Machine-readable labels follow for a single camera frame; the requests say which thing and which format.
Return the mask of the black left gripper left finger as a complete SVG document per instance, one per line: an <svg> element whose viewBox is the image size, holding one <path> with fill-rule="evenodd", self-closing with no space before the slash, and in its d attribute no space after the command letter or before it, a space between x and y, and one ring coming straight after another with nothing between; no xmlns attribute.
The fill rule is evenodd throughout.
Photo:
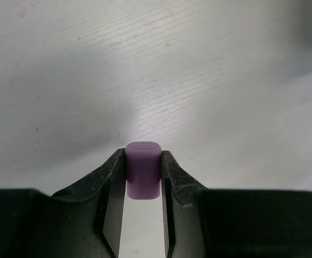
<svg viewBox="0 0 312 258"><path fill-rule="evenodd" d="M0 257L117 257L124 150L53 195L0 189Z"/></svg>

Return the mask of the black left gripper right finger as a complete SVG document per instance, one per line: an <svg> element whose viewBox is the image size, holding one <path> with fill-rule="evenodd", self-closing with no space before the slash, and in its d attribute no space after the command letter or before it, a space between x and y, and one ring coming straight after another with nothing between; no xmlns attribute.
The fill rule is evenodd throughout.
<svg viewBox="0 0 312 258"><path fill-rule="evenodd" d="M209 189L161 155L167 257L312 257L312 192Z"/></svg>

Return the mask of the purple highlighter cap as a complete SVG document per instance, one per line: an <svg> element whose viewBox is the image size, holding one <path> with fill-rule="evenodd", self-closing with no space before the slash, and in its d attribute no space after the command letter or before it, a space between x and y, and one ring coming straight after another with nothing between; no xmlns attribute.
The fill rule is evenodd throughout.
<svg viewBox="0 0 312 258"><path fill-rule="evenodd" d="M134 200L160 196L161 146L156 142L131 142L125 147L126 190Z"/></svg>

